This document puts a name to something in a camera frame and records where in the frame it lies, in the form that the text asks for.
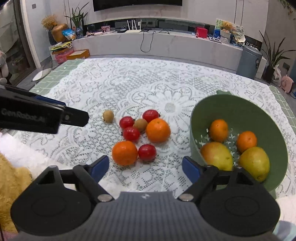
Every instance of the fruit basket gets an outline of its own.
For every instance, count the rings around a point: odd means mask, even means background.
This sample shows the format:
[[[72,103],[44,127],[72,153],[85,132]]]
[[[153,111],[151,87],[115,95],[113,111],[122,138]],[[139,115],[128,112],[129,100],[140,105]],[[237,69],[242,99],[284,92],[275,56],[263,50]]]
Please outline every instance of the fruit basket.
[[[240,155],[235,144],[239,133],[255,133],[257,146],[264,149],[270,161],[270,172],[262,184],[269,192],[274,191],[285,177],[288,153],[284,138],[271,117],[250,101],[226,92],[201,100],[190,118],[191,156],[200,165],[206,165],[200,148],[210,142],[208,128],[216,119],[223,119],[228,124],[229,135],[223,144],[230,149],[234,165]]]

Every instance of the white logo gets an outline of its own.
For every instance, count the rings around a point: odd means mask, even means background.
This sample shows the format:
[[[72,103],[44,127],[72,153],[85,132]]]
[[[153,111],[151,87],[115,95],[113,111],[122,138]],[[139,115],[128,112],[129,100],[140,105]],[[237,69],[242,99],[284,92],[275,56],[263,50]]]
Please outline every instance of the white logo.
[[[23,114],[20,111],[15,112],[15,111],[10,111],[5,108],[2,108],[1,114],[4,116],[12,116],[12,117],[16,117],[16,118],[25,119],[25,120],[31,120],[31,121],[45,123],[45,118],[43,116],[29,115],[28,113]]]
[[[141,197],[142,197],[143,199],[148,199],[148,198],[150,198],[150,195],[149,195],[149,194],[143,194]]]

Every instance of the glass door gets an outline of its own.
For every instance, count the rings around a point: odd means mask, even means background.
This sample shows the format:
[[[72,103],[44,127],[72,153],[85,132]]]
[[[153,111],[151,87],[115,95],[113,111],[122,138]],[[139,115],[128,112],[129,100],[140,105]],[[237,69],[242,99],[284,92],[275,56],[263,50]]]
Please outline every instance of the glass door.
[[[12,85],[36,68],[23,27],[20,0],[0,0],[0,50],[7,56],[7,79]]]

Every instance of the white plastic bag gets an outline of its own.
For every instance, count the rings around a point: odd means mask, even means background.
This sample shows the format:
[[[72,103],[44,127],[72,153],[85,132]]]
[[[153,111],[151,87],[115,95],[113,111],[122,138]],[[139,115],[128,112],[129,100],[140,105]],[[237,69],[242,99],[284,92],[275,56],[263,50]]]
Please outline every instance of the white plastic bag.
[[[281,86],[281,70],[279,69],[279,65],[277,64],[274,67],[274,75],[272,76],[272,82],[275,83],[278,87]]]

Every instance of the white marble tv cabinet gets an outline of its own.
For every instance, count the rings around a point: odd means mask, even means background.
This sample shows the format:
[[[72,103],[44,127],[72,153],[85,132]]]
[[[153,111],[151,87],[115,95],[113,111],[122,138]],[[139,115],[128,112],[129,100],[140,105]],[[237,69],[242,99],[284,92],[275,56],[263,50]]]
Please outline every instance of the white marble tv cabinet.
[[[143,51],[148,51],[152,31],[144,33]],[[143,40],[141,33],[109,33],[100,36],[76,39],[75,50],[89,49],[90,55],[143,55],[178,58],[216,65],[221,68],[237,70],[242,50],[232,45],[221,44],[208,39],[196,38],[191,34],[170,32],[153,36],[151,50],[140,50]]]

